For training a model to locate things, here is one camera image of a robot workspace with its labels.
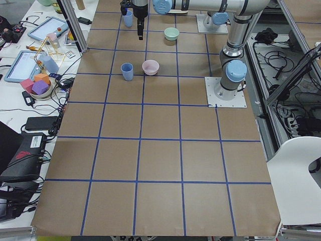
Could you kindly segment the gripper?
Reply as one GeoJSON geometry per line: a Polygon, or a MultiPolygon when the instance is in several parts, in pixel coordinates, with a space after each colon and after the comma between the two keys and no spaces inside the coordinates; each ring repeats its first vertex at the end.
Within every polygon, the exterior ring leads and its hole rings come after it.
{"type": "MultiPolygon", "coordinates": [[[[129,0],[120,2],[120,10],[123,16],[127,15],[130,8],[129,0]]],[[[147,0],[132,0],[133,14],[137,19],[137,35],[139,40],[143,40],[144,18],[147,17],[147,0]]]]}

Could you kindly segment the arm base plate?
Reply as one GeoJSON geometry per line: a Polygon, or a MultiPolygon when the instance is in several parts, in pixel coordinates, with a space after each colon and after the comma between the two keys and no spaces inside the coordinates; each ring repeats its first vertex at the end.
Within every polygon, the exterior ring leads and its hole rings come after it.
{"type": "Polygon", "coordinates": [[[208,14],[197,14],[198,33],[228,35],[226,24],[215,25],[208,14]]]}
{"type": "Polygon", "coordinates": [[[246,100],[241,84],[236,90],[225,90],[221,77],[205,77],[208,107],[246,108],[246,100]]]}

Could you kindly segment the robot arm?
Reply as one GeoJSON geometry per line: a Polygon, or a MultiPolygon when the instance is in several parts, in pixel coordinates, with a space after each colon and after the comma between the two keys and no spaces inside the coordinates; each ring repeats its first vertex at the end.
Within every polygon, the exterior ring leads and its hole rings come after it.
{"type": "MultiPolygon", "coordinates": [[[[120,10],[123,16],[127,14],[127,10],[132,8],[133,14],[137,18],[137,35],[139,40],[143,40],[144,19],[148,16],[149,1],[121,1],[120,10]]],[[[168,14],[174,9],[176,1],[152,1],[154,10],[161,15],[168,14]]],[[[225,12],[227,2],[223,1],[221,8],[216,13],[208,12],[208,16],[212,19],[214,25],[220,26],[225,24],[229,18],[225,12]]]]}
{"type": "Polygon", "coordinates": [[[230,20],[231,27],[228,33],[228,39],[220,52],[220,61],[222,67],[222,79],[219,84],[220,98],[232,93],[237,89],[240,80],[233,80],[227,74],[230,63],[237,60],[241,67],[246,65],[240,61],[243,53],[243,47],[249,38],[249,34],[255,27],[261,13],[269,4],[265,0],[231,0],[231,1],[153,1],[154,10],[161,15],[167,14],[170,10],[193,10],[208,12],[228,12],[233,13],[233,19],[230,20]]]}

